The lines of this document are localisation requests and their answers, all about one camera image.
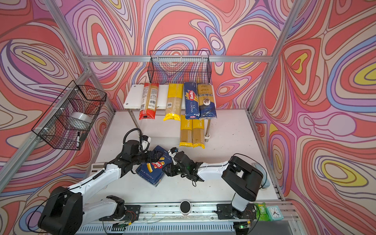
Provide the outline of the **blue Barilla rigatoni box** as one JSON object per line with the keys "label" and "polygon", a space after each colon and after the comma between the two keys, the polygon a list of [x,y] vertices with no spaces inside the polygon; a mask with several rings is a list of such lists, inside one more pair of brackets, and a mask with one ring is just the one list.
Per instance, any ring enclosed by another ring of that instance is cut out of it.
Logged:
{"label": "blue Barilla rigatoni box", "polygon": [[159,160],[155,163],[142,163],[137,168],[136,173],[148,183],[156,187],[165,176],[163,167],[171,164],[172,158],[168,151],[161,146],[156,146],[154,149],[162,154]]}

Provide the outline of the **yellow Pastatime bag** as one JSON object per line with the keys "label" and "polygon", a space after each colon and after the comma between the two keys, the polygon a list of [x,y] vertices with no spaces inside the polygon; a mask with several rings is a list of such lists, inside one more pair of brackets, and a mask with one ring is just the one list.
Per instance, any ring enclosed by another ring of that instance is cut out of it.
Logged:
{"label": "yellow Pastatime bag", "polygon": [[193,121],[181,115],[179,146],[193,147]]}
{"label": "yellow Pastatime bag", "polygon": [[204,120],[193,120],[193,148],[205,148],[205,122]]}

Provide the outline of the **red spaghetti bag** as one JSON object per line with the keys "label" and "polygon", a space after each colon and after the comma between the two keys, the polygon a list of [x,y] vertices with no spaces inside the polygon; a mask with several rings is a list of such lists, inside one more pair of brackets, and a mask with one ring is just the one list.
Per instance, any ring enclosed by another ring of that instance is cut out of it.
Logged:
{"label": "red spaghetti bag", "polygon": [[139,120],[155,119],[158,91],[158,83],[144,84]]}

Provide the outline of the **blue clear spaghetti bag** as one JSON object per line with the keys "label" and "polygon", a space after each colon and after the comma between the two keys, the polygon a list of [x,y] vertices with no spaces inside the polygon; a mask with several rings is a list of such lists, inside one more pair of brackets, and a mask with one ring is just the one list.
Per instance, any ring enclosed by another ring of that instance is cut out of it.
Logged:
{"label": "blue clear spaghetti bag", "polygon": [[210,84],[198,84],[197,88],[200,118],[217,118],[212,86]]}

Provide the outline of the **blue Barilla spaghetti box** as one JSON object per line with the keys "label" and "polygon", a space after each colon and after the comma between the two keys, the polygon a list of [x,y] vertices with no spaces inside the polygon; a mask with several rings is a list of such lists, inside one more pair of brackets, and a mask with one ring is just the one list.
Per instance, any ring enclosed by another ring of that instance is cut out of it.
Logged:
{"label": "blue Barilla spaghetti box", "polygon": [[197,84],[194,82],[184,83],[185,117],[186,119],[199,119],[200,110],[198,103]]}

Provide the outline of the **yellow spaghetti bag barcode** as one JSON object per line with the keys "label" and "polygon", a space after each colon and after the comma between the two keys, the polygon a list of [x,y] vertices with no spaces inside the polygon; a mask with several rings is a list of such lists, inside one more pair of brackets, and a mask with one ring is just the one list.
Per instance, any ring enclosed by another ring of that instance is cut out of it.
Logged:
{"label": "yellow spaghetti bag barcode", "polygon": [[164,121],[181,120],[183,88],[183,84],[169,84]]}

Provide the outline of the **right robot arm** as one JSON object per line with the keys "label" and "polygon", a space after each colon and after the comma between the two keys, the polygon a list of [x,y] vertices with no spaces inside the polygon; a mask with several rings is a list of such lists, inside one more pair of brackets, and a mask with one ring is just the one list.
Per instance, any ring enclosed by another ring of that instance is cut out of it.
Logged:
{"label": "right robot arm", "polygon": [[256,210],[251,203],[256,201],[258,192],[264,187],[264,174],[234,154],[228,161],[209,164],[191,160],[183,151],[176,152],[173,162],[163,166],[166,176],[181,176],[190,180],[194,186],[197,182],[224,180],[235,192],[230,204],[217,204],[214,213],[218,219],[255,219]]}

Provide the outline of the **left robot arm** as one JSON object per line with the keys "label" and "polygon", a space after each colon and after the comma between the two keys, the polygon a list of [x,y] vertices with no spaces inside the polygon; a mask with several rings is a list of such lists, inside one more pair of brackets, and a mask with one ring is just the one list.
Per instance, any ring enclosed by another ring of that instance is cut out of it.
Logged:
{"label": "left robot arm", "polygon": [[149,151],[151,138],[141,129],[133,128],[126,135],[137,131],[138,140],[123,139],[121,152],[115,159],[89,178],[67,188],[57,187],[50,197],[42,203],[44,206],[38,220],[38,228],[51,235],[74,235],[81,226],[109,217],[122,220],[127,214],[123,199],[110,195],[96,203],[88,203],[94,195],[112,182],[132,171],[141,163],[152,162],[158,158]]}

